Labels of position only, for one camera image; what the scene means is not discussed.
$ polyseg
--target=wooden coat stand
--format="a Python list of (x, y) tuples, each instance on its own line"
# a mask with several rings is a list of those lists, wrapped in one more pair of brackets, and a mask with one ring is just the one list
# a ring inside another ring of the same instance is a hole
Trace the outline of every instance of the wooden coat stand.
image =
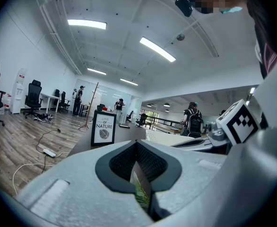
[(88, 117), (89, 117), (89, 113), (90, 113), (90, 108), (91, 108), (91, 105), (92, 105), (92, 101), (93, 101), (93, 99), (95, 99), (95, 92), (96, 92), (96, 89), (98, 88), (98, 85), (99, 85), (99, 83), (97, 83), (97, 85), (96, 85), (96, 87), (95, 87), (95, 91), (93, 92), (93, 96), (92, 96), (92, 99), (91, 99), (91, 103), (90, 103), (89, 110), (88, 110), (88, 114), (87, 114), (87, 118), (86, 118), (86, 124), (83, 125), (82, 127), (79, 127), (79, 129), (84, 128), (84, 127), (86, 128), (86, 130), (89, 129), (89, 127), (88, 127)]

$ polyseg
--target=framed sign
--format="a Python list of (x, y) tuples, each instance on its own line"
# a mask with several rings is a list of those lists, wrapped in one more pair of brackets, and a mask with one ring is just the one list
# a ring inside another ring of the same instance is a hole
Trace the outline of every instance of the framed sign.
[(91, 146), (114, 143), (116, 114), (95, 110), (91, 132)]

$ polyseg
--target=face mask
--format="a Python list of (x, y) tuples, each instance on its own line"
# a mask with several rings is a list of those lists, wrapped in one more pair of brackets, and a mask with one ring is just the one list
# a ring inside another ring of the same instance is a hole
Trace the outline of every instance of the face mask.
[(241, 10), (242, 10), (241, 7), (234, 7), (234, 8), (225, 10), (225, 11), (221, 11), (221, 13), (222, 14), (225, 14), (225, 13), (234, 13), (234, 12), (238, 12), (238, 11), (241, 11)]

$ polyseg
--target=power strip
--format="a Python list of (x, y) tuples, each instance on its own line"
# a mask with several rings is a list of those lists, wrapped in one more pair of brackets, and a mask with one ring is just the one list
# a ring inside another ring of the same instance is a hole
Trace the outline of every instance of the power strip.
[(55, 157), (56, 154), (53, 153), (52, 151), (48, 150), (48, 149), (43, 149), (43, 152), (47, 155), (49, 155), (50, 157)]

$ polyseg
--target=white cable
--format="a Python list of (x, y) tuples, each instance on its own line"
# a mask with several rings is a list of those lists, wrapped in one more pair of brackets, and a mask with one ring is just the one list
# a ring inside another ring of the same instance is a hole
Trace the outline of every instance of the white cable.
[(62, 152), (61, 154), (59, 154), (58, 156), (55, 156), (55, 157), (59, 157), (60, 155), (62, 154), (69, 154), (70, 152)]
[(34, 166), (34, 165), (41, 165), (41, 166), (44, 166), (44, 164), (41, 164), (41, 163), (25, 164), (25, 165), (20, 166), (20, 167), (17, 169), (17, 171), (14, 173), (14, 175), (12, 176), (12, 184), (13, 184), (13, 186), (14, 186), (16, 195), (17, 195), (17, 191), (16, 191), (16, 187), (15, 187), (15, 174), (18, 172), (18, 170), (20, 170), (20, 169), (21, 169), (22, 167), (24, 167), (24, 166)]

